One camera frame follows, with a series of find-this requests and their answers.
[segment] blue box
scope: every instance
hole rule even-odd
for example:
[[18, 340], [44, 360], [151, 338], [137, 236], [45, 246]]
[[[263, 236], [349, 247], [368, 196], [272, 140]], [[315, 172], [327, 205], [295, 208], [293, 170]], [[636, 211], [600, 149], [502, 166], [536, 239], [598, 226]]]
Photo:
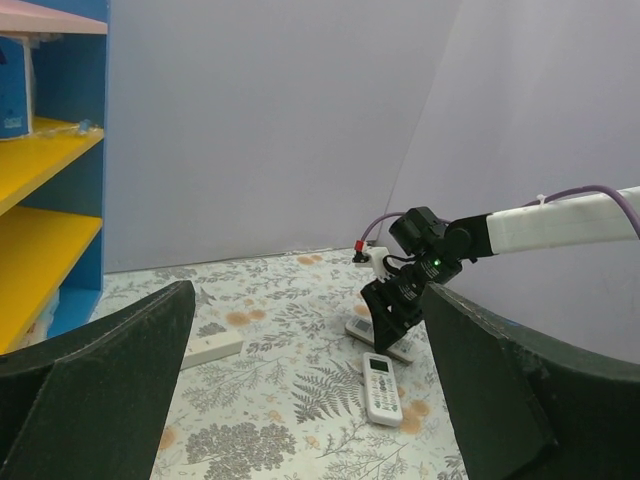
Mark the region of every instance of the blue box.
[[0, 36], [0, 140], [32, 132], [29, 39]]

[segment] blue shelf side panel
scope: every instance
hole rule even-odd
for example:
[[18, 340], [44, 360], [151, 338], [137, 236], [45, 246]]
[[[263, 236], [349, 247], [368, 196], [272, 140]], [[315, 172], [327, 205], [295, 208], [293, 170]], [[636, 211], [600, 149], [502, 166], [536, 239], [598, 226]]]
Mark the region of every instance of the blue shelf side panel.
[[[30, 3], [108, 22], [108, 0], [29, 0]], [[104, 127], [107, 36], [67, 34], [32, 52], [36, 115]], [[105, 142], [100, 142], [27, 197], [22, 204], [104, 219]], [[103, 234], [98, 233], [60, 290], [49, 337], [85, 324], [102, 292]]]

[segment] white wall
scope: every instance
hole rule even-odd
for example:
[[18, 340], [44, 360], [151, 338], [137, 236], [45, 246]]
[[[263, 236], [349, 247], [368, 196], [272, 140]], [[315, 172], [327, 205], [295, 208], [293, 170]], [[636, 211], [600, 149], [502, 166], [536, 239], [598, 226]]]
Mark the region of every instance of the white wall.
[[351, 246], [460, 0], [112, 0], [107, 270]]
[[[588, 183], [640, 184], [640, 2], [464, 1], [389, 210], [455, 219]], [[452, 285], [640, 362], [639, 274], [628, 242], [494, 257]]]

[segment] white remote control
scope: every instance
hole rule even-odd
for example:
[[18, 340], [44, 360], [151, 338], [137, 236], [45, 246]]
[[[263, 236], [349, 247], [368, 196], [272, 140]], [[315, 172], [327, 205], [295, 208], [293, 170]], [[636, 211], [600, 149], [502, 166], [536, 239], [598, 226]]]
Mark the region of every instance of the white remote control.
[[[345, 324], [344, 330], [352, 337], [363, 341], [367, 345], [373, 346], [373, 325], [371, 322], [355, 317]], [[391, 345], [385, 353], [391, 358], [395, 358], [409, 365], [416, 359], [414, 343], [408, 338], [401, 338]]]
[[402, 408], [391, 359], [367, 352], [362, 357], [362, 373], [369, 419], [390, 427], [400, 425]]

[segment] table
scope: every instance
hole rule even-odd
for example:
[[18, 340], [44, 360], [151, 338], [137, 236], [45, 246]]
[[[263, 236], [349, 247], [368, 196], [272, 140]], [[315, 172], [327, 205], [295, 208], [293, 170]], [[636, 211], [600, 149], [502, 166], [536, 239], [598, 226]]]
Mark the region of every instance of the table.
[[181, 372], [151, 478], [359, 480], [466, 477], [424, 325], [420, 354], [395, 363], [404, 421], [367, 421], [369, 348], [344, 325], [366, 317], [372, 279], [350, 250], [108, 275], [95, 317], [175, 280], [191, 280], [192, 337], [235, 329], [240, 355]]

